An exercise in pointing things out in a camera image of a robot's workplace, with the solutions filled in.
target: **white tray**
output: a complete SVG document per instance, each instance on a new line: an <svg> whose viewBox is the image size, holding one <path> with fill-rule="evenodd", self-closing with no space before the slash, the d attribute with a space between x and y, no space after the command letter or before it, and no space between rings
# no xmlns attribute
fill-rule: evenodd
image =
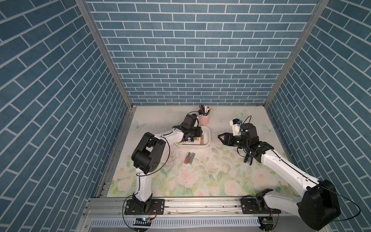
<svg viewBox="0 0 371 232"><path fill-rule="evenodd" d="M195 140L193 143L183 142L182 144L175 143L179 148L205 148L210 145L211 136L209 128L201 126L202 134L204 135L204 145L199 145L201 141Z"/></svg>

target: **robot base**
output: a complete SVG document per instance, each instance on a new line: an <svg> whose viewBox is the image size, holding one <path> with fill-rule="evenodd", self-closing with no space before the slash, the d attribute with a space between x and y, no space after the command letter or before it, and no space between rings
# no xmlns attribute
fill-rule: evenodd
<svg viewBox="0 0 371 232"><path fill-rule="evenodd" d="M151 207L156 206L157 209L157 215L163 215L164 214L164 207L165 207L165 199L151 199ZM155 208L151 208L151 216L154 216L154 210ZM125 215L147 215L149 212L143 213L141 210L138 210L135 207L134 201L133 200L128 200L126 203L126 208L125 208Z"/></svg>
<svg viewBox="0 0 371 232"><path fill-rule="evenodd" d="M242 213L243 214L258 214L258 213L266 213L270 214L270 209L261 208L258 209L256 207L255 203L255 197L252 198L242 198L241 199L241 205L242 205ZM281 213L281 210L279 209L272 209L273 214L279 214Z"/></svg>

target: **white table surface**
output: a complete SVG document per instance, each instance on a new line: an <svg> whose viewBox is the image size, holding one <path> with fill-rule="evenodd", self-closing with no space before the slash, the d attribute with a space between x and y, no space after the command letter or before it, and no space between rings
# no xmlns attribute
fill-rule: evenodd
<svg viewBox="0 0 371 232"><path fill-rule="evenodd" d="M172 126L180 125L185 115L195 110L195 106L137 107L107 197L127 197L134 192L137 178L131 155L144 133L166 132ZM296 195L292 187L270 168L255 160L249 166L237 154L235 147L225 146L218 139L219 134L232 132L230 120L238 118L244 121L249 115L260 140L286 156L263 107L215 106L207 125L211 133L210 145L187 149L172 144L168 163L153 175L153 196L242 196L255 195L265 188ZM166 145L159 167L165 162L168 152ZM188 152L196 153L191 165L184 164Z"/></svg>

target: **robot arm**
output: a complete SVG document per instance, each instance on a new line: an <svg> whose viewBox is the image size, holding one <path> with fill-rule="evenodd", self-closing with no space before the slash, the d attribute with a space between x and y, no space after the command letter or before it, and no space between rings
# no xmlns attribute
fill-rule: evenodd
<svg viewBox="0 0 371 232"><path fill-rule="evenodd" d="M243 149L246 152L245 163L251 165L252 159L255 159L268 166L299 194L299 196L290 196L273 189L265 189L256 195L258 208L280 209L292 213L301 217L314 230L320 230L340 215L336 189L330 181L320 181L303 172L271 145L260 141L253 124L241 124L238 119L233 120L231 124L233 124L233 134L219 135L220 141L224 145Z"/></svg>
<svg viewBox="0 0 371 232"><path fill-rule="evenodd" d="M166 143L170 149L171 144L183 141L185 138L201 137L201 127L194 126L196 121L196 115L187 114L184 121L170 131L154 135L147 132L143 135L131 156L137 173L137 188L133 194L133 201L139 212L146 213L151 207L151 174L160 163Z"/></svg>

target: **blue brick wall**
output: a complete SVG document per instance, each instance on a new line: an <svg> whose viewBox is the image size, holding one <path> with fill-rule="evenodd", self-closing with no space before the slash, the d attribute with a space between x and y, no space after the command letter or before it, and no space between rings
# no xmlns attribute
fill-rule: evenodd
<svg viewBox="0 0 371 232"><path fill-rule="evenodd" d="M330 0L268 107L293 162L362 208L333 231L370 231L370 12L371 1ZM357 212L339 201L340 219Z"/></svg>
<svg viewBox="0 0 371 232"><path fill-rule="evenodd" d="M0 1L0 231L70 231L127 107L74 0Z"/></svg>
<svg viewBox="0 0 371 232"><path fill-rule="evenodd" d="M94 0L135 105L262 104L317 0Z"/></svg>

